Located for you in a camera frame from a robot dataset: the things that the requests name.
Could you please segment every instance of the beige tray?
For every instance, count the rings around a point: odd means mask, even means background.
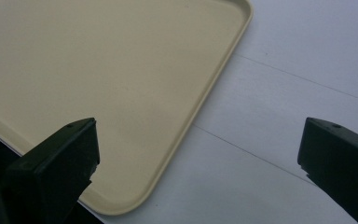
[[[26,153],[94,117],[81,201],[118,215],[155,187],[252,18],[246,0],[0,0],[0,139]]]

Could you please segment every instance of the gray surface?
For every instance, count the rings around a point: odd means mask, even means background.
[[[106,223],[355,223],[306,178],[306,117],[358,133],[358,1],[252,1],[255,16],[156,190]]]

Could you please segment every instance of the plastic tray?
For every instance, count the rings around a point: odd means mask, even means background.
[[[245,0],[0,0],[0,139],[26,153],[94,117],[101,164],[81,201],[142,203],[252,18]]]

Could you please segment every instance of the tray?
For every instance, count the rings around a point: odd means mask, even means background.
[[[246,0],[0,0],[0,139],[26,153],[94,117],[101,164],[81,201],[141,204],[252,18]]]

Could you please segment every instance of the pencil line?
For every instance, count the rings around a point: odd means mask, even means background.
[[[310,182],[309,180],[304,179],[304,178],[301,177],[301,176],[295,175],[295,174],[293,174],[293,173],[291,173],[291,172],[289,172],[289,171],[283,169],[281,166],[278,166],[278,165],[276,165],[276,164],[274,164],[274,163],[272,163],[272,162],[270,162],[270,161],[267,161],[267,160],[265,160],[265,159],[263,159],[263,158],[261,158],[261,157],[255,155],[254,153],[252,153],[252,152],[250,152],[250,151],[248,151],[248,150],[242,148],[242,147],[239,147],[239,146],[237,146],[237,145],[235,145],[235,144],[232,144],[232,143],[228,142],[228,140],[226,140],[226,139],[224,139],[224,138],[222,138],[222,137],[220,137],[220,136],[218,136],[218,135],[216,135],[216,134],[214,134],[214,133],[208,132],[208,131],[206,131],[205,129],[201,128],[200,126],[198,126],[198,125],[196,125],[196,124],[194,124],[194,123],[193,123],[193,126],[196,127],[196,128],[198,128],[198,129],[200,129],[200,130],[202,130],[202,131],[204,131],[204,132],[206,132],[206,133],[208,133],[208,134],[210,134],[210,135],[212,135],[213,137],[216,137],[216,138],[218,138],[218,139],[220,139],[220,140],[222,140],[222,141],[224,141],[224,142],[230,144],[231,146],[236,147],[237,149],[240,149],[241,151],[243,151],[243,152],[245,152],[245,153],[248,153],[248,154],[250,154],[250,155],[252,155],[252,156],[254,156],[254,157],[260,159],[261,161],[264,161],[264,162],[266,162],[266,163],[268,163],[268,164],[270,164],[270,165],[272,165],[272,166],[274,166],[274,167],[276,167],[276,168],[278,168],[278,169],[280,169],[280,170],[286,172],[286,173],[289,174],[289,175],[292,175],[292,176],[294,176],[294,177],[296,177],[296,178],[298,178],[298,179],[300,179],[300,180],[302,180],[302,181],[305,181],[305,182],[307,182],[307,183],[309,183],[309,184],[311,184],[311,185],[313,185],[313,186],[316,186],[314,183]]]
[[[312,81],[312,80],[310,80],[310,79],[301,77],[301,76],[296,75],[296,74],[294,74],[294,73],[287,72],[287,71],[285,71],[285,70],[283,70],[283,69],[281,69],[281,68],[277,68],[277,67],[271,66],[271,65],[266,64],[266,63],[261,63],[261,62],[259,62],[259,61],[254,60],[254,59],[251,59],[251,58],[245,57],[245,56],[243,56],[243,55],[240,55],[240,54],[238,54],[238,53],[234,53],[234,55],[236,55],[236,56],[238,56],[238,57],[241,57],[241,58],[244,58],[244,59],[247,59],[247,60],[249,60],[249,61],[251,61],[251,62],[253,62],[253,63],[258,63],[258,64],[264,65],[264,66],[266,66],[266,67],[272,68],[272,69],[274,69],[274,70],[280,71],[280,72],[285,73],[285,74],[287,74],[287,75],[290,75],[290,76],[292,76],[292,77],[297,77],[297,78],[306,80],[306,81],[311,82],[311,83],[313,83],[313,84],[315,84],[315,85],[318,85],[318,86],[327,88],[327,89],[329,89],[329,90],[331,90],[331,91],[336,91],[336,92],[339,92],[339,93],[348,95],[348,96],[350,96],[350,97],[353,97],[353,98],[355,98],[355,99],[358,99],[358,96],[355,96],[355,95],[352,95],[352,94],[347,93],[347,92],[345,92],[345,91],[341,91],[341,90],[338,90],[338,89],[335,89],[335,88],[326,86],[326,85],[321,84],[321,83],[316,82],[316,81]]]

